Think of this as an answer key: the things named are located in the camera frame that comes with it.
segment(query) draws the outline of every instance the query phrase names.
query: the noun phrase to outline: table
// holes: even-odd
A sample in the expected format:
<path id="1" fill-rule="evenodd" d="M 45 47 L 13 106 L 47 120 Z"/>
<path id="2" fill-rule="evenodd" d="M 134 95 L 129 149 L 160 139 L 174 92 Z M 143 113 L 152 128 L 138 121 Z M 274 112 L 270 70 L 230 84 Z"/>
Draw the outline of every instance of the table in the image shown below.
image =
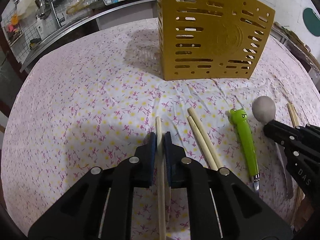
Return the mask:
<path id="1" fill-rule="evenodd" d="M 251 103 L 270 96 L 276 119 L 291 124 L 286 103 L 292 101 L 301 124 L 320 125 L 320 96 L 302 65 L 269 37 L 250 80 L 166 82 L 158 45 L 157 20 L 141 20 L 73 41 L 35 65 L 12 108 L 1 163 L 8 212 L 24 233 L 91 167 L 115 167 L 132 156 L 155 131 L 158 115 L 172 142 L 207 167 L 187 121 L 189 107 L 201 117 L 222 163 L 251 185 L 224 114 L 245 108 L 257 147 L 260 197 L 284 220 L 291 219 L 295 197 L 286 199 L 275 146 L 263 135 Z M 167 212 L 168 236 L 189 239 L 185 189 L 172 190 Z M 143 238 L 158 238 L 155 185 L 134 189 L 132 239 Z"/>

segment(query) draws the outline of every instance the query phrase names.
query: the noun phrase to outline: faucet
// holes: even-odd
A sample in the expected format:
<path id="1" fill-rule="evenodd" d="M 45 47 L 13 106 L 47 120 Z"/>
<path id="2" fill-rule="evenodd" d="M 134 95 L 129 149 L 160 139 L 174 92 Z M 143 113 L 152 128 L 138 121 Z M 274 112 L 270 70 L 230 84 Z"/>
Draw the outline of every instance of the faucet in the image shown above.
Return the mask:
<path id="1" fill-rule="evenodd" d="M 58 28 L 58 29 L 61 28 L 61 27 L 62 27 L 61 23 L 66 20 L 65 17 L 64 17 L 64 15 L 62 14 L 63 17 L 62 17 L 61 19 L 58 18 L 57 13 L 56 13 L 56 11 L 55 11 L 55 9 L 54 9 L 52 0 L 41 0 L 41 2 L 40 2 L 40 8 L 45 8 L 45 4 L 46 4 L 46 3 L 49 3 L 49 4 L 50 4 L 50 9 L 51 9 L 51 11 L 53 11 L 54 18 L 55 18 L 55 23 L 56 23 L 57 28 Z"/>

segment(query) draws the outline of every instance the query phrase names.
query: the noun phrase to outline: wooden stick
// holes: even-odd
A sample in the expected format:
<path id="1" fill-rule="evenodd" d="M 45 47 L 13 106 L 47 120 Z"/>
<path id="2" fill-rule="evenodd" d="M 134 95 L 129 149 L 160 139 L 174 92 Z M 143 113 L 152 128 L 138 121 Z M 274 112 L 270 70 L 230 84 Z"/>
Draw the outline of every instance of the wooden stick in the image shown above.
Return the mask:
<path id="1" fill-rule="evenodd" d="M 202 122 L 200 121 L 199 117 L 197 116 L 196 111 L 194 111 L 194 109 L 192 107 L 190 107 L 188 109 L 188 111 L 189 111 L 190 115 L 192 116 L 192 119 L 195 121 L 196 126 L 200 130 L 200 133 L 201 133 L 201 135 L 202 135 L 202 137 L 203 137 L 203 139 L 204 139 L 204 141 L 205 141 L 205 143 L 211 153 L 211 156 L 214 159 L 214 162 L 216 163 L 217 168 L 219 169 L 219 168 L 223 167 L 222 162 L 219 159 L 218 153 L 217 153 L 216 149 L 214 148 L 212 141 L 210 140 L 210 138 L 207 134 L 207 131 L 205 130 Z"/>
<path id="2" fill-rule="evenodd" d="M 157 156 L 158 156 L 158 215 L 159 215 L 159 237 L 160 240 L 166 240 L 165 227 L 165 194 L 164 194 L 164 154 L 162 151 L 162 131 L 161 118 L 156 117 L 157 133 Z"/>
<path id="3" fill-rule="evenodd" d="M 287 108 L 288 108 L 288 111 L 289 111 L 289 115 L 290 115 L 293 127 L 298 126 L 299 125 L 299 123 L 298 123 L 298 115 L 297 115 L 297 111 L 295 110 L 294 105 L 292 103 L 287 103 Z M 293 216 L 292 216 L 291 223 L 290 223 L 291 226 L 294 224 L 294 221 L 296 219 L 296 214 L 297 214 L 298 208 L 299 208 L 299 206 L 301 204 L 301 201 L 303 199 L 303 195 L 304 194 L 303 194 L 302 189 L 298 186 L 296 202 L 295 202 L 295 205 L 294 205 L 294 212 L 293 212 Z"/>
<path id="4" fill-rule="evenodd" d="M 207 159 L 207 162 L 209 163 L 210 168 L 212 170 L 217 171 L 218 167 L 217 167 L 217 165 L 216 165 L 216 163 L 215 163 L 215 161 L 214 161 L 214 159 L 208 149 L 208 146 L 206 145 L 204 138 L 202 137 L 201 132 L 199 131 L 195 121 L 193 120 L 193 118 L 191 116 L 188 116 L 187 119 L 188 119 L 190 126 L 191 126 L 197 140 L 198 140 L 198 143 L 200 144 L 200 147 L 204 153 L 204 156 Z"/>

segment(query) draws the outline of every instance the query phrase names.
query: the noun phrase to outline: green frog-handled knife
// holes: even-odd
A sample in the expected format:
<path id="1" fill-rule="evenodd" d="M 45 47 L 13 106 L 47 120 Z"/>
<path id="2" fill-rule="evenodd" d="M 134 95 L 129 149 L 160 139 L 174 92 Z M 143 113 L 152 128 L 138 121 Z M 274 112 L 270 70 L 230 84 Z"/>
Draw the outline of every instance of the green frog-handled knife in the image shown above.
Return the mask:
<path id="1" fill-rule="evenodd" d="M 238 110 L 233 108 L 229 112 L 227 111 L 226 114 L 229 121 L 236 127 L 238 131 L 244 156 L 247 161 L 249 174 L 253 181 L 254 191 L 259 194 L 259 169 L 251 128 L 247 121 L 247 113 L 243 108 Z"/>

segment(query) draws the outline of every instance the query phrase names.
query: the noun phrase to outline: yellow utensil holder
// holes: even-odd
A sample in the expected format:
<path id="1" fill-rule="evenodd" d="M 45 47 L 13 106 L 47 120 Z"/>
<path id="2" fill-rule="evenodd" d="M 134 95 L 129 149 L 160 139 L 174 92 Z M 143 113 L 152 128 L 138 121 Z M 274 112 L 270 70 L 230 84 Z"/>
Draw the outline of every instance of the yellow utensil holder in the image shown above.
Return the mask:
<path id="1" fill-rule="evenodd" d="M 165 80 L 247 78 L 275 11 L 257 0 L 157 0 Z"/>

